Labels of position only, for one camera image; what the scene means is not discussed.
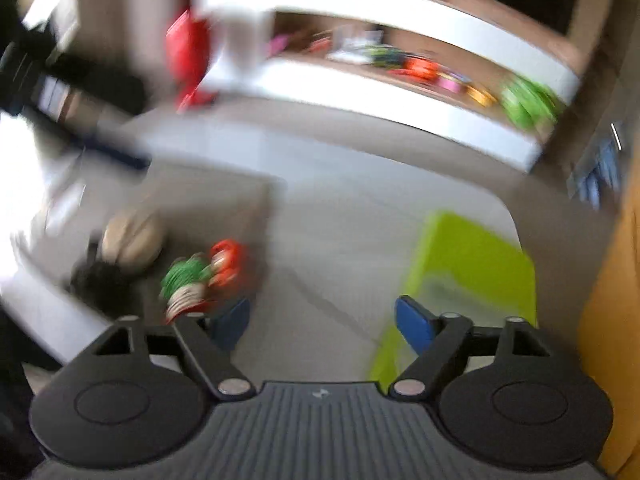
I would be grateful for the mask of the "yellow toy pot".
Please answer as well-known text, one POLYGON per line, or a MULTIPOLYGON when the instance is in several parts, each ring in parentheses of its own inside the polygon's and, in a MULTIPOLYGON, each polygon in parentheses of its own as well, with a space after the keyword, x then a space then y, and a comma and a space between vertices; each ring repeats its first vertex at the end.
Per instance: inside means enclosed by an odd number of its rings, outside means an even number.
POLYGON ((491 92, 475 84, 468 84, 465 92, 470 99, 482 107, 492 107, 498 102, 491 92))

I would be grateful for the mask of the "dark translucent storage box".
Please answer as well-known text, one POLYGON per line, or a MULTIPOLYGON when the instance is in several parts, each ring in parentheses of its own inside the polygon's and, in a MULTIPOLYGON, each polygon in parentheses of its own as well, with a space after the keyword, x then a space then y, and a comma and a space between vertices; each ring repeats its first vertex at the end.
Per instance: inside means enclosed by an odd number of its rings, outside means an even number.
POLYGON ((23 217, 1 274, 6 310, 66 363, 122 315, 163 323, 160 282, 171 265, 198 256, 220 269, 210 248, 231 240, 239 269, 209 303, 222 315, 260 286, 276 189, 260 174, 166 160, 146 174, 97 160, 60 168, 11 200, 23 217))

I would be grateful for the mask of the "green box lid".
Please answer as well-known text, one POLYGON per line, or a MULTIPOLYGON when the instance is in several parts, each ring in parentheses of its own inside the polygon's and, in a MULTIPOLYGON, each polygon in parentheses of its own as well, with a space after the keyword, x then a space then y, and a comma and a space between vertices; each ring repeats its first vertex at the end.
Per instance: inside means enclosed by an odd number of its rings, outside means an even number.
POLYGON ((400 293, 434 314, 459 313, 478 326, 501 327, 508 316, 538 324, 533 260, 448 210, 425 220, 400 293))

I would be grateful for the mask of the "green crochet doll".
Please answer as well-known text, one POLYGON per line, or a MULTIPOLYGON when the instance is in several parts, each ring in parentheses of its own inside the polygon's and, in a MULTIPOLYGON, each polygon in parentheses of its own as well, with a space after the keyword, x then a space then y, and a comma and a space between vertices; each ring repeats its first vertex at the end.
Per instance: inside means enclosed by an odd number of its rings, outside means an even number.
POLYGON ((198 283, 207 284, 212 276, 208 260, 200 254, 177 259, 160 281, 160 296, 168 301, 179 288, 198 283))

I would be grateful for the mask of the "green plastic bag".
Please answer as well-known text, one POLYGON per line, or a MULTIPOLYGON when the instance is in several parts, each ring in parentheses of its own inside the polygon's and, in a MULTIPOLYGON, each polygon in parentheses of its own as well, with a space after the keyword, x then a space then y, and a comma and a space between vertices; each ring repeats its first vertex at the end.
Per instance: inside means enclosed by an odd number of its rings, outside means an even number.
POLYGON ((561 113, 561 102, 549 87, 518 76, 503 86, 500 103, 514 126, 541 136, 553 129, 561 113))

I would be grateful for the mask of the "orange hat crochet doll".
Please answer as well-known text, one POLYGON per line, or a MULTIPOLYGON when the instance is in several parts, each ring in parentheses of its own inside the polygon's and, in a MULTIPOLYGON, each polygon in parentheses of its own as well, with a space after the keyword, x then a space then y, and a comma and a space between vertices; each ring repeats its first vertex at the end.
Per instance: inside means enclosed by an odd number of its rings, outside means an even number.
POLYGON ((209 269, 212 276, 208 287, 223 290, 235 287, 241 281, 245 262, 245 248, 236 240, 221 240, 210 248, 209 269))

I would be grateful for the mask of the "white tv cabinet shelf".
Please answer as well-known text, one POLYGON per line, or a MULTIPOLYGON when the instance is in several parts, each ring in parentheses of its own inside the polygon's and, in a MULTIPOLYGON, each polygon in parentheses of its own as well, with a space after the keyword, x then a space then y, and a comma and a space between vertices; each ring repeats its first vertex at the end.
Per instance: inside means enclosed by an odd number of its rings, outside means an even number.
POLYGON ((193 0, 220 17, 222 88, 397 122, 528 171, 596 32, 496 0, 193 0))

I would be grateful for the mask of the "orange pumpkin toy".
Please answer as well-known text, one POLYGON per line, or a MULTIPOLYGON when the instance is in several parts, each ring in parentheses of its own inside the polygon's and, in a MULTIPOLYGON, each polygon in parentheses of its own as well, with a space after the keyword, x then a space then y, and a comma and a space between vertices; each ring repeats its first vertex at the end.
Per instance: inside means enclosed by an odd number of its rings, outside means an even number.
POLYGON ((442 66, 429 58, 420 56, 408 56, 404 65, 388 70, 392 76, 411 80, 416 84, 434 84, 438 79, 438 74, 442 66))

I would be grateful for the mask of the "green toy truck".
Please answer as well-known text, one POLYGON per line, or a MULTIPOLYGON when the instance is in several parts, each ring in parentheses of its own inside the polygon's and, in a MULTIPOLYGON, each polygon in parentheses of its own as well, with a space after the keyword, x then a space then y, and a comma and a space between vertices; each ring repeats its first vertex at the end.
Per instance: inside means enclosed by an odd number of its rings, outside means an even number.
POLYGON ((386 70, 399 70, 405 66, 406 55, 403 50, 387 44, 372 44, 363 49, 368 63, 386 70))

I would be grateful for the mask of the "beige round plush ball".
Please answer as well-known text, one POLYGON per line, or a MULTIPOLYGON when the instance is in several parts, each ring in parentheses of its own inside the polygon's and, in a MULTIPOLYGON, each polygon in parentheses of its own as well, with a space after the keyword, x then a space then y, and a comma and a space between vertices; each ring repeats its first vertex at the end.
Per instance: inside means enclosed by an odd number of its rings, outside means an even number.
POLYGON ((107 222, 101 257, 125 273, 144 272, 162 252, 166 229, 156 211, 125 209, 107 222))

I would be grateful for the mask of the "black round object in box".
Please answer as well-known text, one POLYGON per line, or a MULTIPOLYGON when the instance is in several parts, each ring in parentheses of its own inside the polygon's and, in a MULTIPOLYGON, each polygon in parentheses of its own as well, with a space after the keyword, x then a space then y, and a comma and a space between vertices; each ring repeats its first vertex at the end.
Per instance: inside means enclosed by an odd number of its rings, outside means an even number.
POLYGON ((118 266, 96 260, 76 266, 67 291, 89 307, 109 315, 122 312, 129 306, 130 283, 118 266))

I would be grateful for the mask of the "pink toy cup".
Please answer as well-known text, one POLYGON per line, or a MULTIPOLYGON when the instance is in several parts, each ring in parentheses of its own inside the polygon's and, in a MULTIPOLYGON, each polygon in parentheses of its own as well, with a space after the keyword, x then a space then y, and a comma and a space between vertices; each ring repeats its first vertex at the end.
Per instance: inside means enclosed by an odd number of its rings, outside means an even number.
POLYGON ((454 94, 460 94, 466 91, 465 79, 450 73, 439 72, 437 74, 436 84, 439 88, 454 94))

